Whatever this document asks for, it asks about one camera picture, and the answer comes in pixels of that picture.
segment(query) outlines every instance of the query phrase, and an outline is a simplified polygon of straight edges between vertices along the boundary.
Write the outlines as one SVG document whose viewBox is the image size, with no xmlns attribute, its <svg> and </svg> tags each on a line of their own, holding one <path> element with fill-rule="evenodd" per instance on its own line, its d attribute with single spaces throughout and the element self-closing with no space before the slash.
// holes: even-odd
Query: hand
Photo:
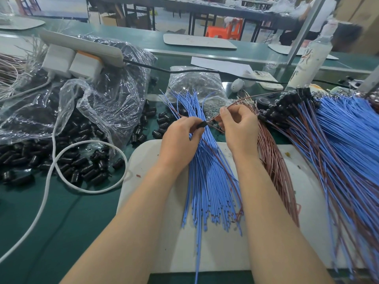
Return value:
<svg viewBox="0 0 379 284">
<path fill-rule="evenodd" d="M 215 120 L 225 131 L 226 144 L 233 157 L 258 157 L 258 119 L 251 110 L 244 105 L 222 107 Z"/>
<path fill-rule="evenodd" d="M 204 128 L 196 129 L 201 122 L 197 117 L 182 117 L 173 122 L 163 136 L 158 165 L 179 174 L 195 155 L 204 132 Z"/>
</svg>

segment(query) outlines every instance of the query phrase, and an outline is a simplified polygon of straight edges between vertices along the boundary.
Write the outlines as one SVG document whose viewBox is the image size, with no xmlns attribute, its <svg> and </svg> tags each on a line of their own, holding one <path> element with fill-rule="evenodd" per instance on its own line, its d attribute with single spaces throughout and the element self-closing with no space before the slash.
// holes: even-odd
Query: glue bottle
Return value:
<svg viewBox="0 0 379 284">
<path fill-rule="evenodd" d="M 333 48 L 331 39 L 337 27 L 338 21 L 334 18 L 329 19 L 320 36 L 308 44 L 291 76 L 286 91 L 311 84 Z"/>
</svg>

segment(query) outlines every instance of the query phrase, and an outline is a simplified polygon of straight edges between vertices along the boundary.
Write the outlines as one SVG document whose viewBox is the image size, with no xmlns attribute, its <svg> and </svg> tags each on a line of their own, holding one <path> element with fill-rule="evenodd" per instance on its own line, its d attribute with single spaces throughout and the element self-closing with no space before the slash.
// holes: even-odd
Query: right hand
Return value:
<svg viewBox="0 0 379 284">
<path fill-rule="evenodd" d="M 215 118 L 225 131 L 226 144 L 233 157 L 258 157 L 259 126 L 256 114 L 244 105 L 222 107 Z"/>
</svg>

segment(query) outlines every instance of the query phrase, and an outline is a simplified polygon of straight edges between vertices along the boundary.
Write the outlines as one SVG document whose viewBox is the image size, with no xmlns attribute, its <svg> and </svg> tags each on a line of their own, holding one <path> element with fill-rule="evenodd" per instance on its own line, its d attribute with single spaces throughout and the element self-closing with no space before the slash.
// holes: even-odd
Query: forearm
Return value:
<svg viewBox="0 0 379 284">
<path fill-rule="evenodd" d="M 260 159 L 237 157 L 236 167 L 255 282 L 334 283 L 287 213 Z"/>
<path fill-rule="evenodd" d="M 146 284 L 165 203 L 177 174 L 154 166 L 61 284 Z"/>
</svg>

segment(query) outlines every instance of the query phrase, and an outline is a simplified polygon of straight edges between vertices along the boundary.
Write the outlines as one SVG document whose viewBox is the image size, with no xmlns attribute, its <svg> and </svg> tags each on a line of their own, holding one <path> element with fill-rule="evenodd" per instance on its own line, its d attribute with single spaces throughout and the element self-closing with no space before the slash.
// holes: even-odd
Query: black cable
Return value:
<svg viewBox="0 0 379 284">
<path fill-rule="evenodd" d="M 150 66 L 150 65 L 141 64 L 141 63 L 138 63 L 138 62 L 135 62 L 135 61 L 131 61 L 131 60 L 128 60 L 126 58 L 124 58 L 124 62 L 132 64 L 132 65 L 136 65 L 136 66 L 142 66 L 144 68 L 149 68 L 149 69 L 156 70 L 156 71 L 162 71 L 162 72 L 168 73 L 168 74 L 180 74 L 180 73 L 192 73 L 192 72 L 198 72 L 198 73 L 217 73 L 217 74 L 224 73 L 224 72 L 216 71 L 216 70 L 169 71 L 169 70 L 165 70 L 165 69 L 162 69 L 162 68 L 158 68 L 156 66 Z M 227 74 L 227 75 L 235 77 L 235 75 L 230 74 L 230 73 L 224 73 L 224 74 Z M 288 82 L 265 81 L 265 80 L 261 80 L 261 79 L 252 79 L 252 78 L 246 78 L 246 77 L 239 77 L 239 78 L 240 79 L 244 79 L 246 81 L 267 82 L 267 83 L 270 83 L 270 84 L 279 84 L 279 85 L 286 85 L 286 84 L 288 84 Z M 322 82 L 324 84 L 329 84 L 329 85 L 335 85 L 336 87 L 344 87 L 344 88 L 347 88 L 347 89 L 350 88 L 350 87 L 348 87 L 346 85 L 340 85 L 340 84 L 337 84 L 337 83 L 334 83 L 334 82 L 328 82 L 328 81 L 323 81 L 323 80 L 319 80 L 319 79 L 315 79 L 314 81 L 315 82 Z"/>
</svg>

